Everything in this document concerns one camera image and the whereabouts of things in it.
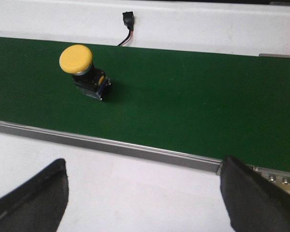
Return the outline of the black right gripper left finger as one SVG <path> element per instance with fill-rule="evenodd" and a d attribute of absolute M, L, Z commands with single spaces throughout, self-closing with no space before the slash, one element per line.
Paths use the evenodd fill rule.
<path fill-rule="evenodd" d="M 0 232 L 55 232 L 69 198 L 65 159 L 57 159 L 0 198 Z"/>

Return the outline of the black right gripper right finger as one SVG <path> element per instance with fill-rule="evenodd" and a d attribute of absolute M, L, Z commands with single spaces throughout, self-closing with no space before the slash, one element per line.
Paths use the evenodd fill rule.
<path fill-rule="evenodd" d="M 220 192 L 236 232 L 290 232 L 290 194 L 239 159 L 226 156 Z"/>

